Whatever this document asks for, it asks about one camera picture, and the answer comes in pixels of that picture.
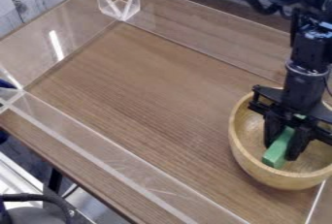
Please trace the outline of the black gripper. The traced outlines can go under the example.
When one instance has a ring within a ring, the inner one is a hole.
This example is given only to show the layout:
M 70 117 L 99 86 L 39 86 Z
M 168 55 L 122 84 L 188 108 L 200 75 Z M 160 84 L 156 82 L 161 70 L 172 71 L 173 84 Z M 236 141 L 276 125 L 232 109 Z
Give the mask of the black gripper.
M 332 145 L 332 131 L 319 126 L 319 122 L 332 124 L 332 111 L 323 104 L 330 68 L 309 69 L 292 60 L 285 68 L 284 87 L 255 85 L 248 108 L 264 117 L 265 147 L 279 138 L 285 124 L 299 126 L 287 150 L 287 160 L 296 161 L 311 141 Z

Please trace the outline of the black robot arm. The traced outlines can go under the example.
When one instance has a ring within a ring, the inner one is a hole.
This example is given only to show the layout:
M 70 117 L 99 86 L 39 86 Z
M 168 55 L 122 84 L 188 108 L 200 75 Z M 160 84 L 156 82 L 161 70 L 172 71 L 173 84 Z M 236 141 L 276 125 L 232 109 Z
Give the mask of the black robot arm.
M 291 48 L 281 88 L 253 87 L 249 109 L 264 116 L 264 142 L 272 148 L 285 140 L 281 157 L 295 161 L 311 141 L 332 145 L 332 110 L 323 103 L 332 73 L 332 0 L 247 0 L 263 15 L 292 9 Z

